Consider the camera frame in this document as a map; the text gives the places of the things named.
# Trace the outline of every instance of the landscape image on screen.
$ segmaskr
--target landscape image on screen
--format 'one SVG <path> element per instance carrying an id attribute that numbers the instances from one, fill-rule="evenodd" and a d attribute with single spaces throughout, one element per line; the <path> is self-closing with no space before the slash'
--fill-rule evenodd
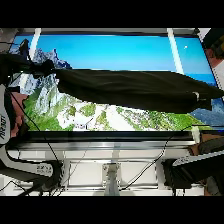
<path id="1" fill-rule="evenodd" d="M 15 43 L 33 36 L 17 36 Z M 184 74 L 217 86 L 197 38 L 176 37 Z M 10 53 L 18 54 L 13 46 Z M 33 61 L 50 59 L 55 68 L 176 72 L 168 37 L 112 35 L 41 35 Z M 116 105 L 100 105 L 60 93 L 55 74 L 34 79 L 25 74 L 11 86 L 24 82 L 21 93 L 29 95 L 25 112 L 42 131 L 176 131 L 192 124 L 224 124 L 222 99 L 212 100 L 212 111 L 190 114 L 162 113 Z M 30 131 L 37 130 L 27 120 Z"/>

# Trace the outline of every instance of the logo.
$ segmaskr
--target logo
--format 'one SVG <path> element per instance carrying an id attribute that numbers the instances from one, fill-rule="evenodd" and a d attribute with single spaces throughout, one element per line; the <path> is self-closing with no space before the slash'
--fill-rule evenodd
<path id="1" fill-rule="evenodd" d="M 6 119 L 4 116 L 0 115 L 0 138 L 5 139 L 5 131 L 6 131 Z"/>

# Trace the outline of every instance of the blue sky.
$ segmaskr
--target blue sky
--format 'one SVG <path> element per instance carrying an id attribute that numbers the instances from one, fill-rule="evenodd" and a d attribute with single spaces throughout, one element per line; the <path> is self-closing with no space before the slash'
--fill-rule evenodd
<path id="1" fill-rule="evenodd" d="M 31 43 L 33 36 L 18 36 L 15 43 L 25 38 Z M 176 37 L 176 43 L 184 73 L 215 83 L 200 41 Z M 44 52 L 56 48 L 59 59 L 73 68 L 176 71 L 168 37 L 41 35 L 37 47 Z"/>

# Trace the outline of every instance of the television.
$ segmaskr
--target television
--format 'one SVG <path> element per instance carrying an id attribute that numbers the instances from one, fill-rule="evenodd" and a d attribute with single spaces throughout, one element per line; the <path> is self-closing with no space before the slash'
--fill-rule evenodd
<path id="1" fill-rule="evenodd" d="M 24 39 L 30 46 L 33 35 L 16 36 L 14 43 Z M 184 75 L 218 87 L 200 40 L 177 36 L 175 41 Z M 18 53 L 18 47 L 12 45 L 10 52 Z M 177 72 L 169 38 L 159 35 L 42 34 L 33 61 L 41 63 L 46 59 L 64 69 Z M 19 85 L 22 79 L 23 75 L 12 86 Z M 57 83 L 55 74 L 39 79 L 29 75 L 21 88 L 21 93 L 29 95 L 24 102 L 25 112 L 42 131 L 179 131 L 192 124 L 224 124 L 222 99 L 212 100 L 212 111 L 163 113 L 83 102 L 60 93 Z M 30 131 L 36 130 L 31 122 L 28 125 Z"/>

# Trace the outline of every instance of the black umbrella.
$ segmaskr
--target black umbrella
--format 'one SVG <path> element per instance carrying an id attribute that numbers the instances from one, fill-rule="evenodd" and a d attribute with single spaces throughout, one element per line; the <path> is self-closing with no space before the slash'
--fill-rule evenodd
<path id="1" fill-rule="evenodd" d="M 189 113 L 211 110 L 224 91 L 170 71 L 59 69 L 58 89 L 83 101 L 137 109 Z"/>

